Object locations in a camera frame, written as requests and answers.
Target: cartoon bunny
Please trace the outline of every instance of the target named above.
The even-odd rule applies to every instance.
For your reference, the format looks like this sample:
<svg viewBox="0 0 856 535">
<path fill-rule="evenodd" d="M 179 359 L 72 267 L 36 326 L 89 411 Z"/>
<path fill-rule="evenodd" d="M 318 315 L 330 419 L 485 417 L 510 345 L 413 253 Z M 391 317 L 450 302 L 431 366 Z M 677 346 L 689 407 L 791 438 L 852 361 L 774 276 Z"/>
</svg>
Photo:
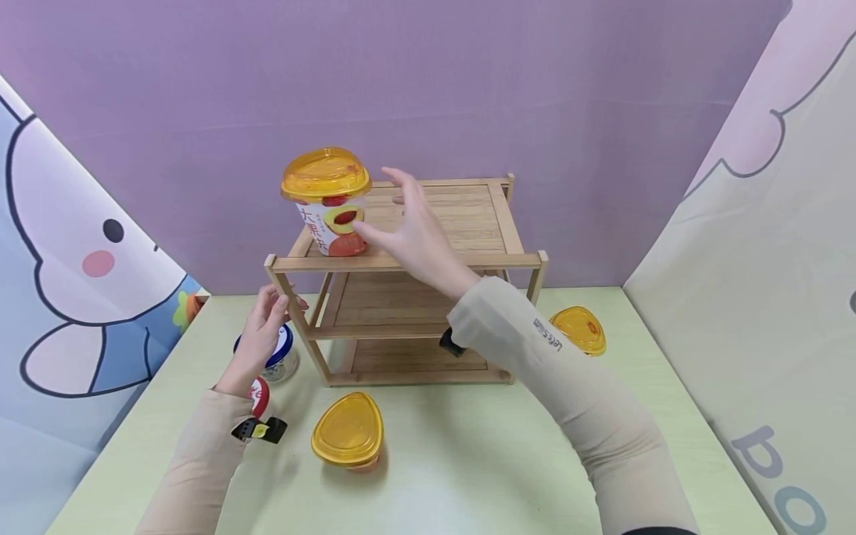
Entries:
<svg viewBox="0 0 856 535">
<path fill-rule="evenodd" d="M 5 180 L 15 226 L 36 260 L 39 297 L 65 323 L 24 355 L 21 375 L 60 397 L 152 378 L 198 310 L 199 285 L 137 226 L 24 106 Z"/>
</svg>

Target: pale green table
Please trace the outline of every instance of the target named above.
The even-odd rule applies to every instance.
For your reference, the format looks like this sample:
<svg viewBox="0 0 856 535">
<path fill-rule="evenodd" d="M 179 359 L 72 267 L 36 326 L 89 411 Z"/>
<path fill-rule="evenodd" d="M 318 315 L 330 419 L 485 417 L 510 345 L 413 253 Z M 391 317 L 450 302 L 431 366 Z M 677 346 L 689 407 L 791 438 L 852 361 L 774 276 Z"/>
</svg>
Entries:
<svg viewBox="0 0 856 535">
<path fill-rule="evenodd" d="M 252 302 L 208 300 L 50 535 L 133 532 Z M 549 317 L 572 305 L 601 320 L 608 350 L 598 358 L 656 416 L 702 533 L 775 533 L 623 292 L 546 289 L 538 308 Z M 356 475 L 324 466 L 309 446 L 318 418 L 350 389 L 322 388 L 306 357 L 294 377 L 274 385 L 288 431 L 277 446 L 247 448 L 217 533 L 600 533 L 576 454 L 522 384 L 366 390 L 383 414 L 389 454 L 376 472 Z"/>
</svg>

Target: purple backdrop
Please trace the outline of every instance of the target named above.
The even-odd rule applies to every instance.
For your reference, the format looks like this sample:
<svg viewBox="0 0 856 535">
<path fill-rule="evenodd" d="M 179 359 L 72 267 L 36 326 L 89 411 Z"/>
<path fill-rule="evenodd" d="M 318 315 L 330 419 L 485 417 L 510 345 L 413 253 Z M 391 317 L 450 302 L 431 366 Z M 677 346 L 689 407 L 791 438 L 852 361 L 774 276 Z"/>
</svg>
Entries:
<svg viewBox="0 0 856 535">
<path fill-rule="evenodd" d="M 680 201 L 788 0 L 4 2 L 0 70 L 209 290 L 300 229 L 290 158 L 518 176 L 552 286 L 615 285 Z"/>
</svg>

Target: beige sleeve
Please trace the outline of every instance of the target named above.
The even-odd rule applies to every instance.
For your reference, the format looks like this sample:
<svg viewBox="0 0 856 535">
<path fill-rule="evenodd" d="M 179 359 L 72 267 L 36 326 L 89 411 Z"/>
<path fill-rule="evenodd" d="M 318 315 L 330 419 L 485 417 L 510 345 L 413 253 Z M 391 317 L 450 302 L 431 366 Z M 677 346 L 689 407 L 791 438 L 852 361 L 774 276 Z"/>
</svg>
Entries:
<svg viewBox="0 0 856 535">
<path fill-rule="evenodd" d="M 137 535 L 213 535 L 245 444 L 232 430 L 250 417 L 248 398 L 207 390 L 187 423 Z"/>
<path fill-rule="evenodd" d="M 512 372 L 544 405 L 597 493 L 604 535 L 698 532 L 663 435 L 630 389 L 507 282 L 486 277 L 449 314 L 453 341 Z"/>
</svg>

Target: wooden shelf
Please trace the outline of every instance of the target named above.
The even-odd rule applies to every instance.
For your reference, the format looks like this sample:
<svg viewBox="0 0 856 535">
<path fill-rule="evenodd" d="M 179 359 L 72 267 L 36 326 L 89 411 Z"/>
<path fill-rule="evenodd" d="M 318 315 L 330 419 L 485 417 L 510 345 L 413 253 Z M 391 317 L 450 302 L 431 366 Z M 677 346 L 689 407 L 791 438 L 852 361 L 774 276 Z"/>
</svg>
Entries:
<svg viewBox="0 0 856 535">
<path fill-rule="evenodd" d="M 526 296 L 535 302 L 548 259 L 543 251 L 526 253 L 520 244 L 508 208 L 514 177 L 421 183 L 449 242 L 467 265 L 506 280 L 507 269 L 532 270 Z M 395 231 L 401 224 L 401 207 L 392 203 L 392 197 L 398 193 L 390 182 L 373 182 L 366 195 L 366 221 Z M 357 257 L 325 257 L 303 229 L 288 256 L 269 255 L 265 269 L 280 292 L 291 297 L 288 273 L 326 272 L 312 316 L 307 318 L 300 311 L 297 299 L 291 300 L 289 312 L 329 386 L 514 381 L 473 351 L 457 358 L 440 348 L 440 337 L 449 327 L 446 316 L 454 303 L 403 272 L 380 249 L 369 247 Z M 336 341 L 336 362 L 328 363 L 318 340 Z"/>
<path fill-rule="evenodd" d="M 454 303 L 404 272 L 336 273 L 313 340 L 434 338 Z"/>
</svg>

